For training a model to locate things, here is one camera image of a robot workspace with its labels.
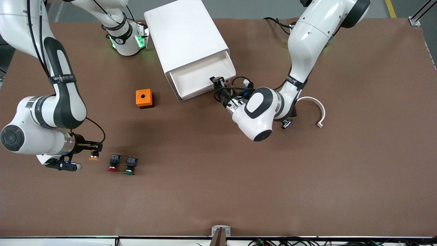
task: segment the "white box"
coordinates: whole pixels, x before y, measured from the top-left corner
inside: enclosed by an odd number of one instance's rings
[[[144,18],[180,102],[212,90],[210,77],[235,76],[229,48],[201,0],[178,0],[145,12]]]

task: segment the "brown table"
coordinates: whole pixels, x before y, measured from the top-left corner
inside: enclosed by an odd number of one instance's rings
[[[237,75],[277,87],[287,35],[266,20],[215,20]],[[180,103],[153,44],[118,55],[98,23],[54,23],[88,116],[106,131],[99,162],[78,173],[0,148],[0,235],[432,236],[437,231],[437,73],[420,28],[365,19],[342,29],[314,67],[287,130],[251,142],[212,92]],[[156,107],[138,109],[150,88]],[[0,125],[30,95],[52,88],[38,61],[16,52],[0,90]],[[99,141],[85,122],[75,130]],[[111,173],[111,154],[139,158],[135,176]]]

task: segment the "white curved hook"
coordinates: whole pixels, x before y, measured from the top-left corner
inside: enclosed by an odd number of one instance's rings
[[[313,103],[317,104],[317,106],[319,106],[320,112],[322,112],[322,118],[317,123],[317,126],[319,128],[322,128],[323,127],[322,121],[325,119],[325,115],[326,115],[326,110],[325,110],[325,107],[323,106],[323,104],[319,100],[315,99],[314,97],[301,97],[297,101],[299,102],[301,100],[309,100],[309,101],[312,101]]]

